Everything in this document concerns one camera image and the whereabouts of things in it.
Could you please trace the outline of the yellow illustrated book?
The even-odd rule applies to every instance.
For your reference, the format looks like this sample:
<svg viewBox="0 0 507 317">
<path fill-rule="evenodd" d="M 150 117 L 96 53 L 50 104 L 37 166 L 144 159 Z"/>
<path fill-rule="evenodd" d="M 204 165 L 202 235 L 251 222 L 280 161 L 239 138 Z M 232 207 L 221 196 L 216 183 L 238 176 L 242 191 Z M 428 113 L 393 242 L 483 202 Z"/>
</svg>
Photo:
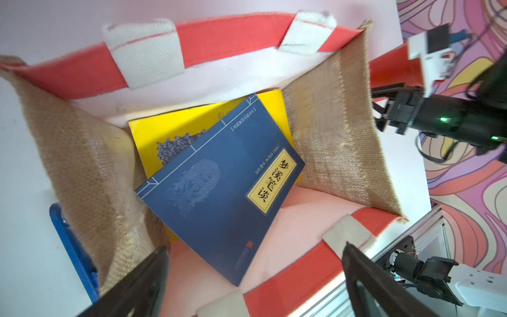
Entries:
<svg viewBox="0 0 507 317">
<path fill-rule="evenodd" d="M 282 92 L 277 90 L 256 95 L 294 148 Z M 248 96 L 130 121 L 133 139 L 147 176 L 146 181 L 197 141 Z"/>
</svg>

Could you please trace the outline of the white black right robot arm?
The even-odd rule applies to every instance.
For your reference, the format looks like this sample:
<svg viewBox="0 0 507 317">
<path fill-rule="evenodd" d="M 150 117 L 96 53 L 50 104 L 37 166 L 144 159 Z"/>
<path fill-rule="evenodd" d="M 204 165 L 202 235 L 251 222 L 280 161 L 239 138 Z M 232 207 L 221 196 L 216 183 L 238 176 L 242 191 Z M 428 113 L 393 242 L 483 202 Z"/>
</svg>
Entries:
<svg viewBox="0 0 507 317">
<path fill-rule="evenodd" d="M 385 107 L 373 106 L 381 116 L 375 120 L 379 131 L 395 127 L 403 135 L 409 128 L 429 137 L 449 137 L 454 142 L 441 158 L 424 155 L 435 163 L 450 159 L 458 143 L 476 148 L 478 156 L 506 143 L 506 56 L 483 71 L 468 86 L 476 88 L 466 99 L 425 96 L 421 87 L 403 83 L 374 88 L 372 98 L 387 98 Z"/>
</svg>

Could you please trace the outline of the navy book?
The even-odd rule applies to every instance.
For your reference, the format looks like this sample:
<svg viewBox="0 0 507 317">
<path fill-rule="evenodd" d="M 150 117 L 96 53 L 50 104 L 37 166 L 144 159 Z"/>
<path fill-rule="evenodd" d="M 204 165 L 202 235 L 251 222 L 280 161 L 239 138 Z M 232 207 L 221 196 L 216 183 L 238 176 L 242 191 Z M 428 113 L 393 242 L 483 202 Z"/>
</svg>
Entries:
<svg viewBox="0 0 507 317">
<path fill-rule="evenodd" d="M 136 193 L 179 239 L 239 286 L 304 166 L 253 94 Z"/>
</svg>

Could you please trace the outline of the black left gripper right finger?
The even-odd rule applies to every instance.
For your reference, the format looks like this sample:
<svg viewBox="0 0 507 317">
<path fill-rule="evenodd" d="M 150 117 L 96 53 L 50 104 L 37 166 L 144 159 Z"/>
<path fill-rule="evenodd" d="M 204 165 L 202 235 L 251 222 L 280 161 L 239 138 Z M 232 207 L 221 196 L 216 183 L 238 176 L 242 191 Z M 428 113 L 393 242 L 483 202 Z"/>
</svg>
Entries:
<svg viewBox="0 0 507 317">
<path fill-rule="evenodd" d="M 436 315 L 353 244 L 346 244 L 341 261 L 355 316 Z"/>
</svg>

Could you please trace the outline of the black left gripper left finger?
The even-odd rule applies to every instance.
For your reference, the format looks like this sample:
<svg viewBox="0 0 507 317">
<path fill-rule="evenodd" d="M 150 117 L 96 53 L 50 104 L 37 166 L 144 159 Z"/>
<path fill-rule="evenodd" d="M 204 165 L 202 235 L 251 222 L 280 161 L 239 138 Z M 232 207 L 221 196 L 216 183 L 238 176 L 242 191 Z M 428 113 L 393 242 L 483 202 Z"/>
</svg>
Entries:
<svg viewBox="0 0 507 317">
<path fill-rule="evenodd" d="M 158 247 L 81 316 L 159 316 L 170 267 L 168 250 Z"/>
</svg>

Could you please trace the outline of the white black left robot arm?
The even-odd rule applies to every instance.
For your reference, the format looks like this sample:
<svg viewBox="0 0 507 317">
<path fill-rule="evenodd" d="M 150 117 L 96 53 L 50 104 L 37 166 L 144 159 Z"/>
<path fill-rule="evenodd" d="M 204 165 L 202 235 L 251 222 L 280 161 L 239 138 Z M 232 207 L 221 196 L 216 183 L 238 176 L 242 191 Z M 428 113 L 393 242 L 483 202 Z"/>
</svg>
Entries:
<svg viewBox="0 0 507 317">
<path fill-rule="evenodd" d="M 343 273 L 357 316 L 432 316 L 433 311 L 408 293 L 410 287 L 456 305 L 479 304 L 506 311 L 506 279 L 490 276 L 454 260 L 426 261 L 392 252 L 383 265 L 368 259 L 353 244 L 341 256 L 324 243 L 290 268 L 251 292 L 234 292 L 203 306 L 202 316 L 283 316 L 308 299 L 332 273 Z M 84 316 L 158 316 L 169 273 L 169 255 L 157 248 Z"/>
</svg>

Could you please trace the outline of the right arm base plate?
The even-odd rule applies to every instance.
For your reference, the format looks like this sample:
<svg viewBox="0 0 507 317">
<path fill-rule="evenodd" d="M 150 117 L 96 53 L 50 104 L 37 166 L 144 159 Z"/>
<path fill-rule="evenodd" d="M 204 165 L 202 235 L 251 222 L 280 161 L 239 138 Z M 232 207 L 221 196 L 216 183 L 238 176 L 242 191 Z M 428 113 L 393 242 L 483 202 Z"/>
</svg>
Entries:
<svg viewBox="0 0 507 317">
<path fill-rule="evenodd" d="M 395 281 L 414 282 L 420 260 L 417 257 L 414 239 L 408 235 L 388 248 L 375 263 Z"/>
</svg>

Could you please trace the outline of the red beige canvas tote bag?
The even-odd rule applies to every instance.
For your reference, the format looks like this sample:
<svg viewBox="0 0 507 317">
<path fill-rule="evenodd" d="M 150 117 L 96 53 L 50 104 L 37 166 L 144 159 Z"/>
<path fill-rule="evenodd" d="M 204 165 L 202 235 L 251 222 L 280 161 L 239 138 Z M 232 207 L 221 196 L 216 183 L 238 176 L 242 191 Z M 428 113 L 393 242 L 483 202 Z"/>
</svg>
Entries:
<svg viewBox="0 0 507 317">
<path fill-rule="evenodd" d="M 85 316 L 288 316 L 403 218 L 373 115 L 370 21 L 321 12 L 108 25 L 1 57 L 98 271 Z"/>
</svg>

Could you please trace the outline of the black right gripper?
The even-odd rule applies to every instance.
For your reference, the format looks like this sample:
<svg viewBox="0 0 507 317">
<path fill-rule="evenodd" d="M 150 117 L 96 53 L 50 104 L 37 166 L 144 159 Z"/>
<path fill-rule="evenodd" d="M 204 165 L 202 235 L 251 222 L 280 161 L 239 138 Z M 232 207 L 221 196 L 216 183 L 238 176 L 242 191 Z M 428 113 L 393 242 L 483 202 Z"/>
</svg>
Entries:
<svg viewBox="0 0 507 317">
<path fill-rule="evenodd" d="M 374 111 L 380 115 L 375 118 L 377 129 L 384 132 L 389 125 L 396 128 L 397 134 L 404 135 L 421 108 L 425 90 L 422 87 L 405 87 L 405 83 L 396 83 L 371 88 L 371 95 L 372 99 L 388 99 L 385 106 L 372 103 Z"/>
</svg>

